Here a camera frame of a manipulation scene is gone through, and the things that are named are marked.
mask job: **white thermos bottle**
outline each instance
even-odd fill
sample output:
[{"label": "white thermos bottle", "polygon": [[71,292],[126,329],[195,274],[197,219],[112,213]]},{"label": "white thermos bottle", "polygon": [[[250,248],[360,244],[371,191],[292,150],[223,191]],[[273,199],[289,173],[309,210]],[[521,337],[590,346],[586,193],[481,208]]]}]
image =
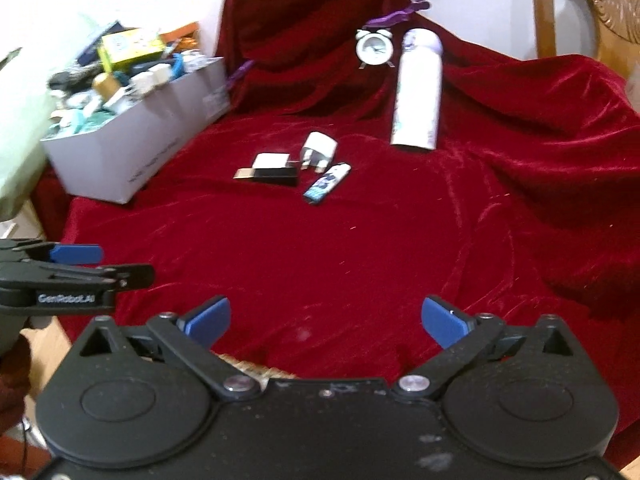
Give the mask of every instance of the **white thermos bottle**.
[{"label": "white thermos bottle", "polygon": [[426,28],[402,39],[391,143],[435,150],[442,91],[442,43]]}]

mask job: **white twin bell alarm clock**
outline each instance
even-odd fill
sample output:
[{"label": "white twin bell alarm clock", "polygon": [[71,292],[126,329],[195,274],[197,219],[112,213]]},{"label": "white twin bell alarm clock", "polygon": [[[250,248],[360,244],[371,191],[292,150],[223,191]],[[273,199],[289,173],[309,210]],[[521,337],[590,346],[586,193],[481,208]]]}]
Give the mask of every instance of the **white twin bell alarm clock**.
[{"label": "white twin bell alarm clock", "polygon": [[391,63],[391,56],[394,54],[394,46],[391,43],[391,31],[386,28],[380,28],[373,32],[372,30],[361,29],[356,32],[356,54],[360,58],[364,68],[365,65],[382,65]]}]

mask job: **silver bolt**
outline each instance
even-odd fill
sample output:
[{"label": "silver bolt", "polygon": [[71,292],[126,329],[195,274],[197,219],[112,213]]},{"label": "silver bolt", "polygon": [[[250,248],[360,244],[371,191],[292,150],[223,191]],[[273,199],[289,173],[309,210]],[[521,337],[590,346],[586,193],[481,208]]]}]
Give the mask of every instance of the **silver bolt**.
[{"label": "silver bolt", "polygon": [[398,381],[398,386],[406,392],[423,392],[431,381],[422,375],[405,375]]},{"label": "silver bolt", "polygon": [[254,380],[249,376],[234,375],[225,381],[224,386],[230,392],[248,392],[254,384]]}]

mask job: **carved wood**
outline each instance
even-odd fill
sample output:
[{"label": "carved wood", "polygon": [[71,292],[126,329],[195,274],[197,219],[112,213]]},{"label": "carved wood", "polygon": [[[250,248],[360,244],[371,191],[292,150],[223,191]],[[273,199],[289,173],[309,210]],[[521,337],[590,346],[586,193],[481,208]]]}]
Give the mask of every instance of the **carved wood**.
[{"label": "carved wood", "polygon": [[[596,23],[596,59],[624,77],[640,60],[640,0],[588,0]],[[556,54],[553,0],[534,0],[540,57]]]}]

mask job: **blue gripper pad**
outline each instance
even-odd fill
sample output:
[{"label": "blue gripper pad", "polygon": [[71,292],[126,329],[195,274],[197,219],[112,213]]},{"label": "blue gripper pad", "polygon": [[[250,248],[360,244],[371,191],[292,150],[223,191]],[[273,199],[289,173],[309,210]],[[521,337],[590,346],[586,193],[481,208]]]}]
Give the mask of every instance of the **blue gripper pad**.
[{"label": "blue gripper pad", "polygon": [[224,296],[216,296],[182,316],[176,323],[189,338],[207,350],[231,324],[231,305]]},{"label": "blue gripper pad", "polygon": [[[458,311],[462,317],[453,312]],[[442,348],[447,349],[460,341],[471,331],[470,316],[460,312],[455,307],[449,310],[446,306],[426,298],[422,304],[422,326]]]},{"label": "blue gripper pad", "polygon": [[56,264],[99,264],[103,258],[104,252],[100,245],[57,244],[49,251],[49,260]]}]

